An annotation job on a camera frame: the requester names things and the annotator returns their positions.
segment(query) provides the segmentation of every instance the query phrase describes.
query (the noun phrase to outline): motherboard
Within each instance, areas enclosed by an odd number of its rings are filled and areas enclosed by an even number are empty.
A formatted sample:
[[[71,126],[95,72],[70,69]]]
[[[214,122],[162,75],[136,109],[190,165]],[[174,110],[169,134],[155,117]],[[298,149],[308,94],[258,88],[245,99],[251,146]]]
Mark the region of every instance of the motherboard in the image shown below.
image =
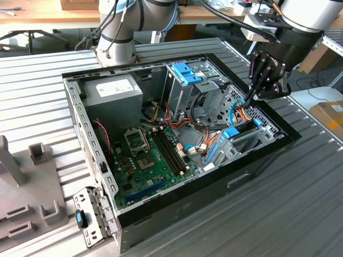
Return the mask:
[[[119,186],[115,201],[119,209],[196,178],[200,173],[170,127],[147,132],[142,128],[134,130],[137,133],[131,134],[131,141],[121,137],[114,145],[113,175]],[[137,148],[146,144],[149,150],[132,152],[132,145]]]

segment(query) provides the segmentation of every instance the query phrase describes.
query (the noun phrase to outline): cardboard box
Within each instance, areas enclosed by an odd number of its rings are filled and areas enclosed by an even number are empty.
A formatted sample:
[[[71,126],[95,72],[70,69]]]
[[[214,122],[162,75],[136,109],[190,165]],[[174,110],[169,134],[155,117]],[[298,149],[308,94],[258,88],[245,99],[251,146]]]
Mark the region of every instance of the cardboard box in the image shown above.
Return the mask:
[[[310,113],[343,140],[343,101],[316,104]]]
[[[300,69],[305,73],[319,72],[328,67],[336,57],[336,53],[324,44],[309,52],[305,60],[301,63]]]
[[[60,0],[62,10],[98,10],[99,0]]]

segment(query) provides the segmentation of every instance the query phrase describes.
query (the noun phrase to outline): label sticker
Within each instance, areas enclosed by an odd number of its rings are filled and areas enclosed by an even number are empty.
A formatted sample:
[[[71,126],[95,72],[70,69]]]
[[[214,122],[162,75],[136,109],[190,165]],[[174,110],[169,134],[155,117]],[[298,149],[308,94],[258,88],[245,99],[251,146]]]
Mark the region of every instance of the label sticker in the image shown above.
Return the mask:
[[[333,109],[335,109],[335,111],[343,111],[343,107],[342,106],[340,106],[340,105],[335,105],[335,104],[333,104],[333,105],[331,105],[332,106],[332,108]]]
[[[197,76],[197,77],[204,77],[205,74],[200,71],[200,72],[195,73],[195,76]]]
[[[98,90],[98,93],[101,97],[105,97],[109,95],[133,91],[133,87],[131,86],[128,79],[122,79],[118,81],[111,81],[107,83],[98,84],[96,86],[96,90]]]

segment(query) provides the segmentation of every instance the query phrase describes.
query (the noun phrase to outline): blue clip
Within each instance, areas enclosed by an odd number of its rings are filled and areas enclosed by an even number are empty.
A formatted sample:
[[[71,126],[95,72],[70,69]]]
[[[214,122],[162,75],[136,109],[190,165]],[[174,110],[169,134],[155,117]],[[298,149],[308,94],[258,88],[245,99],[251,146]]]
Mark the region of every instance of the blue clip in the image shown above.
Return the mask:
[[[258,128],[262,127],[263,123],[260,119],[254,119],[253,122],[257,125]]]
[[[78,213],[76,215],[77,222],[81,222],[81,213]]]
[[[195,75],[193,70],[189,68],[186,63],[174,63],[172,68],[174,68],[174,71],[179,78],[183,79],[185,85],[195,84],[203,81],[202,78],[199,78]]]
[[[240,132],[235,127],[230,127],[224,130],[223,135],[226,139],[232,138],[238,135]]]

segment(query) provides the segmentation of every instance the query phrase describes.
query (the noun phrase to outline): yellow wire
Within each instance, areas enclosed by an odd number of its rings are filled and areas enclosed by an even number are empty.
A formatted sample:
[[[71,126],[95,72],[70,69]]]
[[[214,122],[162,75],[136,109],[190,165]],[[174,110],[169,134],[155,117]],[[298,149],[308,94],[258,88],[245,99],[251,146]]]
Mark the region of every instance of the yellow wire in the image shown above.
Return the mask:
[[[242,110],[243,115],[244,115],[247,119],[249,119],[248,116],[247,116],[247,114],[245,113],[244,109],[242,108],[241,110]]]
[[[156,107],[156,112],[155,112],[154,117],[148,120],[148,122],[154,122],[157,119],[158,112],[159,112],[159,107]]]

